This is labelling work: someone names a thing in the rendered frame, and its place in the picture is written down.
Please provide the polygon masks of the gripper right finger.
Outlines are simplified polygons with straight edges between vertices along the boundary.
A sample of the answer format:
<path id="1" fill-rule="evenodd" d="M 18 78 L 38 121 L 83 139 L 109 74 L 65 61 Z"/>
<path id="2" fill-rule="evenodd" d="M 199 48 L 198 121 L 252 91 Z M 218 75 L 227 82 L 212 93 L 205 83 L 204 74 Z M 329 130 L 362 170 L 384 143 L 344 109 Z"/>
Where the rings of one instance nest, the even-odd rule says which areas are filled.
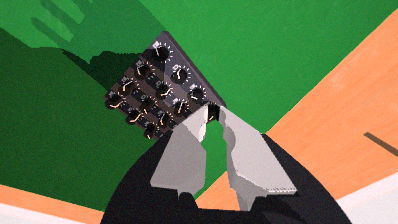
<path id="1" fill-rule="evenodd" d="M 241 211 L 250 211 L 255 198 L 263 196 L 272 213 L 303 224 L 352 224 L 319 180 L 267 134 L 220 104 L 215 112 L 227 142 L 229 186 Z"/>

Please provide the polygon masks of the dark grey knob box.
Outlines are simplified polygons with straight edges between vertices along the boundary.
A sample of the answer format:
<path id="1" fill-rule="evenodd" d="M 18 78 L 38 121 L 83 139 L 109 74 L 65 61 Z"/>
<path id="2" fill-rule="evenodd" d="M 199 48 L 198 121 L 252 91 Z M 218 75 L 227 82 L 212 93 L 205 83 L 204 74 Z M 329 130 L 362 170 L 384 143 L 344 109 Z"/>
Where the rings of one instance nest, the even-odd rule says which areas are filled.
<path id="1" fill-rule="evenodd" d="M 209 121 L 226 103 L 172 37 L 162 31 L 103 96 L 105 106 L 124 114 L 147 139 L 159 140 L 204 104 Z"/>

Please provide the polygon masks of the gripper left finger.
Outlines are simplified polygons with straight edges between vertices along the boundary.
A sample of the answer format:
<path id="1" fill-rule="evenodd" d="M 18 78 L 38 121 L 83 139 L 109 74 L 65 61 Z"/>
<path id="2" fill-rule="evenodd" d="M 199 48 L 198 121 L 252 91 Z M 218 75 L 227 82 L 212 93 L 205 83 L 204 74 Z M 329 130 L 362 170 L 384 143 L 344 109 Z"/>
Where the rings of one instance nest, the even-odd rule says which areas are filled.
<path id="1" fill-rule="evenodd" d="M 157 212 L 178 207 L 182 192 L 194 196 L 203 188 L 206 151 L 201 142 L 209 108 L 204 104 L 168 130 L 132 165 L 114 191 L 100 224 L 139 224 Z"/>

